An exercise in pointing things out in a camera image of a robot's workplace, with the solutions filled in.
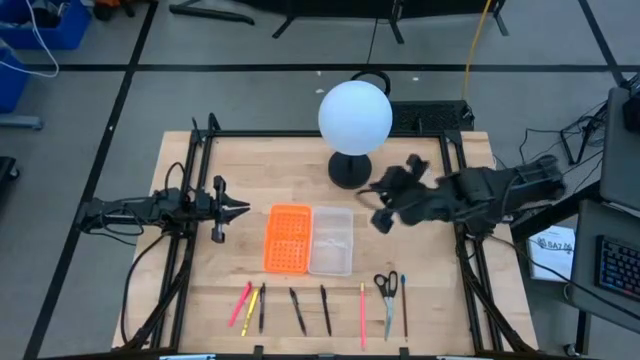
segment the black keyboard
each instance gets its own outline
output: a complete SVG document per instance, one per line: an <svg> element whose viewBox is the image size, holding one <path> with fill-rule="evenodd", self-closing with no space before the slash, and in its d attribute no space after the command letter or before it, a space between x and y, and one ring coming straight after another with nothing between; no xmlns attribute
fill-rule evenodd
<svg viewBox="0 0 640 360"><path fill-rule="evenodd" d="M604 235L596 241L596 285L640 300L640 246Z"/></svg>

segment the wooden table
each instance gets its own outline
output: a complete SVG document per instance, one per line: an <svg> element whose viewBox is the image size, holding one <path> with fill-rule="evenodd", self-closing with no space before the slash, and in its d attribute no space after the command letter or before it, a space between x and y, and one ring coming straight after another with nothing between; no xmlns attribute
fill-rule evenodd
<svg viewBox="0 0 640 360"><path fill-rule="evenodd" d="M183 162L188 148L188 132L167 132L158 157L152 189L163 188L169 166ZM486 133L463 133L469 166L492 166ZM431 162L422 181L435 186L444 174L439 142L426 138L390 138L370 154L371 180L379 179L391 165L404 164L411 153ZM332 154L321 138L216 138L210 159L211 191L213 176L227 181L229 196L251 203L251 211L226 227L227 242L210 240L212 224L200 225L189 283L182 330L181 352L252 353L263 345L266 354L398 354L408 346L412 355L473 354L463 282L454 254L451 224L423 222L414 227L396 225L388 235L380 234L369 223L372 212L354 199L354 192L335 187L327 176ZM193 185L197 174L194 174ZM179 187L179 172L171 186ZM269 210L276 203L346 207L354 211L353 274L348 277L282 275L263 271L264 232ZM136 253L158 236L148 231L138 240ZM506 226L496 235L511 239ZM158 300L169 240L164 240L140 262L131 280L127 309L128 334L147 318ZM495 241L485 242L488 269L498 308L522 338L537 347L531 315L513 249ZM395 301L391 335L384 341L385 305L373 283L376 273L396 270L407 276L409 342L403 335L401 294ZM267 284L265 330L258 334L255 316L247 337L240 337L246 306L233 328L227 322L243 287ZM359 284L366 284L367 348L360 348ZM319 286L327 288L333 337L327 335ZM303 337L288 288L298 294L308 337ZM489 330L478 305L485 347L490 347ZM163 345L173 319L168 310ZM114 345L121 344L116 331Z"/></svg>

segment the orange container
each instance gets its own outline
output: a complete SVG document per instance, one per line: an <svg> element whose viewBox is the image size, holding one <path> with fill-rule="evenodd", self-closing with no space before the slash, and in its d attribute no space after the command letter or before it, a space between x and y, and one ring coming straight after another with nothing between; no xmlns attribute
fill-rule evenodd
<svg viewBox="0 0 640 360"><path fill-rule="evenodd" d="M268 272L303 274L311 252L311 207L274 205L264 242L264 269Z"/></svg>

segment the white spherical lamp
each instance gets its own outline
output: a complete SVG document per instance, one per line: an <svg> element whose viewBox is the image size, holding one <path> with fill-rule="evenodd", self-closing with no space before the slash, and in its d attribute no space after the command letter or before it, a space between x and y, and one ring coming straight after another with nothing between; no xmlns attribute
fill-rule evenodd
<svg viewBox="0 0 640 360"><path fill-rule="evenodd" d="M371 175L367 153L389 136L391 103L378 87L352 80L327 93L320 104L318 125L336 153L329 160L329 177L341 188L355 189Z"/></svg>

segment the black lamp base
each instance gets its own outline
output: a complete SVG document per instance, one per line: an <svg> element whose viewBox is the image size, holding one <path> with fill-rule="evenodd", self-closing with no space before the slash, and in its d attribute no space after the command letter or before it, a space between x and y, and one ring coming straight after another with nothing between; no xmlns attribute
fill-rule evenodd
<svg viewBox="0 0 640 360"><path fill-rule="evenodd" d="M329 177L343 189L357 189L371 176L371 160L367 155L349 156L334 153L329 160Z"/></svg>

